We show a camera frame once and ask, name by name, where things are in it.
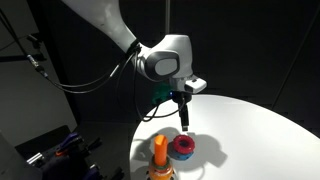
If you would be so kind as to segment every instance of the small object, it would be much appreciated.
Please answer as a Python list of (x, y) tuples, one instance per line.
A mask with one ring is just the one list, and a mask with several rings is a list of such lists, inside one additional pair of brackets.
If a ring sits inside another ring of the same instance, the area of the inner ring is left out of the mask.
[(172, 155), (177, 160), (185, 161), (193, 155), (195, 143), (190, 136), (178, 135), (173, 139)]
[(167, 137), (158, 135), (154, 139), (155, 154), (149, 163), (148, 175), (150, 180), (170, 180), (173, 168), (169, 157), (167, 157)]
[(39, 160), (43, 160), (44, 157), (41, 153), (38, 153), (36, 155), (34, 155), (33, 157), (31, 157), (30, 159), (27, 160), (27, 163), (32, 165), (32, 166), (35, 166), (37, 161)]
[(114, 174), (112, 175), (112, 178), (110, 180), (122, 180), (124, 178), (124, 172), (122, 168), (118, 167)]
[(101, 180), (102, 178), (103, 177), (100, 174), (100, 168), (96, 164), (93, 164), (90, 166), (88, 172), (82, 178), (82, 180)]
[(59, 145), (58, 149), (56, 150), (56, 156), (67, 155), (69, 150), (78, 147), (78, 145), (83, 142), (83, 138), (78, 133), (69, 134), (68, 137)]
[(27, 36), (27, 40), (32, 42), (33, 48), (40, 49), (40, 43), (42, 43), (42, 38), (40, 33), (33, 33)]
[(102, 141), (101, 141), (100, 137), (98, 137), (96, 140), (94, 140), (92, 143), (89, 144), (88, 150), (89, 151), (94, 150), (101, 145), (102, 145)]

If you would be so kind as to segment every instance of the robotic arm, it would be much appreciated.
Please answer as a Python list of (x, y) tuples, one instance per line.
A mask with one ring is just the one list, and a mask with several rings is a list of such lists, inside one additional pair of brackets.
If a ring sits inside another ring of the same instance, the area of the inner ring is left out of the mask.
[[(119, 0), (62, 0), (78, 15), (108, 35), (128, 56), (140, 47), (137, 70), (152, 81), (169, 79), (173, 90), (180, 93), (175, 102), (184, 104), (206, 87), (206, 82), (193, 74), (192, 49), (190, 39), (186, 35), (166, 35), (153, 48), (138, 42), (122, 20)], [(187, 130), (188, 121), (181, 120)]]

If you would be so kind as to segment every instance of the table surface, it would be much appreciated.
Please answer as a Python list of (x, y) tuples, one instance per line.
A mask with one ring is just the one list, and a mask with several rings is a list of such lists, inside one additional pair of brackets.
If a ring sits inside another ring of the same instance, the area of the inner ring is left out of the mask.
[[(176, 109), (170, 100), (157, 115)], [(320, 179), (320, 140), (292, 121), (260, 106), (215, 95), (193, 96), (188, 109), (187, 134), (196, 148), (187, 161), (172, 159), (176, 179)], [(185, 134), (179, 114), (141, 122), (130, 149), (132, 180), (145, 179), (157, 133), (166, 135), (169, 142)]]

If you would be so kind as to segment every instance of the black cable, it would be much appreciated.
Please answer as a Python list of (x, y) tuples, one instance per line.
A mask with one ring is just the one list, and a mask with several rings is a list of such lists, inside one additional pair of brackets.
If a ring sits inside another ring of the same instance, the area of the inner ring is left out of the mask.
[(291, 63), (291, 65), (290, 65), (290, 68), (289, 68), (289, 70), (288, 70), (288, 72), (287, 72), (287, 74), (286, 74), (286, 76), (285, 76), (285, 78), (284, 78), (284, 80), (283, 80), (283, 82), (282, 82), (282, 84), (281, 84), (281, 87), (280, 87), (280, 89), (279, 89), (279, 91), (278, 91), (278, 93), (277, 93), (277, 96), (276, 96), (274, 102), (272, 103), (271, 110), (274, 109), (274, 107), (275, 107), (275, 105), (277, 104), (277, 102), (278, 102), (278, 100), (279, 100), (279, 97), (280, 97), (280, 95), (281, 95), (281, 93), (282, 93), (282, 91), (283, 91), (284, 86), (287, 84), (287, 81), (288, 81), (288, 79), (289, 79), (289, 76), (290, 76), (290, 74), (291, 74), (291, 72), (292, 72), (292, 70), (293, 70), (294, 65), (296, 64), (296, 61), (297, 61), (297, 59), (298, 59), (298, 57), (299, 57), (299, 55), (300, 55), (300, 52), (301, 52), (301, 50), (302, 50), (302, 48), (303, 48), (303, 46), (304, 46), (307, 38), (309, 37), (309, 34), (310, 34), (310, 32), (311, 32), (312, 27), (314, 27), (314, 23), (315, 23), (315, 21), (316, 21), (316, 19), (317, 19), (317, 16), (318, 16), (319, 12), (320, 12), (320, 3), (318, 4), (318, 8), (317, 8), (317, 10), (316, 10), (316, 13), (315, 13), (313, 19), (311, 20), (311, 23), (310, 23), (310, 25), (309, 25), (306, 33), (305, 33), (305, 36), (303, 37), (303, 39), (302, 39), (302, 41), (301, 41), (301, 43), (300, 43), (300, 45), (299, 45), (299, 48), (298, 48), (298, 50), (297, 50), (297, 52), (296, 52), (296, 54), (295, 54), (295, 56), (294, 56), (294, 58), (293, 58), (293, 60), (292, 60), (292, 63)]
[(12, 38), (16, 41), (16, 43), (18, 44), (20, 50), (22, 51), (23, 55), (27, 56), (27, 52), (26, 50), (22, 47), (16, 33), (14, 32), (14, 29), (12, 28), (7, 16), (4, 14), (4, 12), (2, 11), (2, 9), (0, 9), (0, 20), (2, 22), (2, 24), (4, 25), (4, 27), (8, 30), (8, 32), (11, 34)]
[(185, 102), (185, 99), (183, 98), (183, 102), (182, 102), (182, 105), (179, 107), (178, 110), (172, 112), (172, 113), (169, 113), (169, 114), (166, 114), (166, 115), (161, 115), (161, 116), (153, 116), (153, 118), (165, 118), (165, 117), (168, 117), (168, 116), (171, 116), (179, 111), (182, 110), (183, 106), (186, 105), (186, 102)]
[(57, 87), (58, 89), (62, 90), (62, 91), (65, 91), (65, 92), (68, 92), (68, 93), (73, 93), (73, 94), (85, 94), (85, 93), (90, 93), (90, 92), (93, 92), (97, 89), (99, 89), (100, 87), (102, 87), (104, 84), (106, 84), (112, 77), (113, 75), (116, 73), (116, 71), (118, 70), (118, 67), (119, 67), (119, 64), (113, 69), (112, 73), (110, 74), (110, 76), (104, 80), (101, 84), (99, 84), (98, 86), (96, 86), (95, 88), (93, 89), (90, 89), (90, 90), (86, 90), (86, 91), (73, 91), (73, 90), (69, 90), (69, 89), (65, 89), (63, 87), (60, 86), (59, 83), (56, 83), (54, 81), (52, 81), (49, 77), (46, 77), (46, 79), (52, 83), (55, 87)]
[(15, 42), (16, 42), (16, 41), (12, 41), (12, 42), (10, 42), (9, 44), (3, 46), (2, 48), (0, 48), (0, 51), (3, 51), (3, 50), (5, 50), (6, 48), (10, 47), (10, 46), (11, 46), (12, 44), (14, 44)]
[[(23, 48), (23, 46), (21, 45), (19, 39), (14, 31), (14, 29), (12, 28), (8, 18), (6, 17), (6, 15), (4, 14), (4, 12), (2, 11), (2, 9), (0, 8), (0, 21), (2, 22), (3, 26), (8, 30), (9, 34), (12, 36), (12, 38), (14, 39), (14, 42), (16, 42), (18, 44), (18, 46), (20, 47), (20, 50), (22, 51), (22, 53), (28, 57), (28, 53), (26, 52), (26, 50)], [(64, 87), (67, 87), (67, 88), (79, 88), (79, 87), (85, 87), (85, 86), (89, 86), (89, 85), (92, 85), (100, 80), (102, 80), (103, 78), (105, 78), (108, 74), (105, 73), (103, 74), (100, 78), (92, 81), (92, 82), (89, 82), (89, 83), (85, 83), (85, 84), (79, 84), (79, 85), (66, 85), (66, 84), (60, 84), (60, 83), (57, 83), (57, 82), (54, 82), (52, 81), (48, 76), (47, 74), (45, 73), (43, 67), (39, 66), (38, 64), (37, 65), (34, 65), (35, 68), (37, 67), (41, 67), (41, 74), (50, 82), (52, 83), (54, 86), (56, 86), (58, 89), (60, 90), (63, 90), (65, 92), (69, 92), (69, 93), (74, 93), (74, 94), (83, 94), (83, 93), (90, 93), (92, 91), (95, 91), (97, 89), (99, 89), (101, 86), (103, 86), (105, 83), (107, 83), (110, 78), (114, 75), (114, 73), (118, 70), (118, 67), (119, 67), (120, 64), (118, 64), (115, 69), (112, 71), (112, 73), (110, 74), (110, 76), (104, 80), (101, 84), (99, 84), (98, 86), (96, 86), (95, 88), (93, 89), (90, 89), (90, 90), (86, 90), (86, 91), (73, 91), (73, 90), (68, 90), (68, 89), (65, 89)]]
[(136, 99), (136, 76), (137, 76), (137, 63), (138, 63), (138, 59), (137, 59), (137, 53), (136, 53), (136, 56), (135, 56), (135, 59), (134, 59), (134, 74), (133, 74), (133, 101), (134, 101), (134, 106), (135, 106), (135, 109), (136, 109), (136, 113), (138, 115), (138, 118), (143, 121), (143, 122), (149, 122), (151, 121), (153, 118), (164, 118), (164, 117), (168, 117), (168, 116), (171, 116), (179, 111), (181, 111), (181, 109), (183, 108), (183, 106), (185, 105), (185, 99), (183, 98), (183, 103), (182, 105), (179, 107), (178, 110), (172, 112), (172, 113), (169, 113), (169, 114), (166, 114), (166, 115), (161, 115), (161, 116), (156, 116), (156, 113), (159, 109), (159, 106), (160, 104), (158, 104), (156, 106), (156, 109), (155, 111), (153, 112), (153, 114), (151, 116), (144, 116), (142, 117), (140, 111), (139, 111), (139, 108), (138, 108), (138, 105), (137, 105), (137, 99)]
[[(110, 76), (113, 76), (113, 74), (118, 70), (118, 67), (120, 66), (120, 63), (115, 67), (115, 69), (112, 71), (112, 73), (110, 74)], [(67, 84), (60, 84), (60, 83), (55, 83), (60, 87), (67, 87), (67, 88), (79, 88), (79, 87), (85, 87), (85, 86), (89, 86), (92, 84), (95, 84), (96, 82), (102, 80), (103, 78), (105, 78), (107, 75), (109, 74), (109, 72), (106, 72), (105, 74), (103, 74), (102, 76), (100, 76), (98, 79), (91, 81), (89, 83), (85, 83), (85, 84), (77, 84), (77, 85), (67, 85)]]

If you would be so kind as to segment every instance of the red object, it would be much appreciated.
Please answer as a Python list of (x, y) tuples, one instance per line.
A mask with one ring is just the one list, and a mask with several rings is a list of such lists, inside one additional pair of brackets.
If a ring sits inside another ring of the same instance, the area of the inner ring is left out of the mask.
[(195, 148), (195, 143), (190, 136), (178, 135), (173, 139), (173, 148), (180, 154), (190, 154)]
[(64, 156), (65, 154), (67, 154), (67, 151), (57, 151), (56, 152), (56, 156)]

